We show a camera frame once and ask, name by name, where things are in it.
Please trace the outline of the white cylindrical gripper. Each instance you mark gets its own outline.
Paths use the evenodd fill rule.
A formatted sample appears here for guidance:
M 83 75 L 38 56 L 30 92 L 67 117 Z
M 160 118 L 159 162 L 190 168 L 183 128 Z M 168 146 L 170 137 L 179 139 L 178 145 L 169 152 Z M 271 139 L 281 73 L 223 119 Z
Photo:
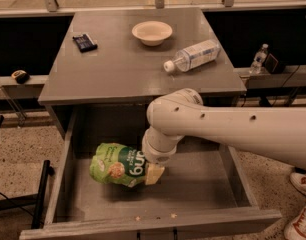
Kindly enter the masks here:
M 178 135 L 166 135 L 153 127 L 145 131 L 142 139 L 142 151 L 150 162 L 145 172 L 146 185 L 157 183 L 165 170 L 165 167 L 160 165 L 166 165 L 171 160 L 177 151 L 179 141 Z

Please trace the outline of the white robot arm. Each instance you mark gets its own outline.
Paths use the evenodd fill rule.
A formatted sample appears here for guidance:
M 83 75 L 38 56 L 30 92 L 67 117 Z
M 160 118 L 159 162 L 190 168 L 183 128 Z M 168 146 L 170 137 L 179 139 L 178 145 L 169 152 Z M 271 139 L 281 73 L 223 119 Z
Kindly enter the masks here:
M 153 100 L 146 115 L 142 150 L 153 164 L 167 164 L 193 136 L 306 170 L 306 107 L 206 107 L 185 88 Z

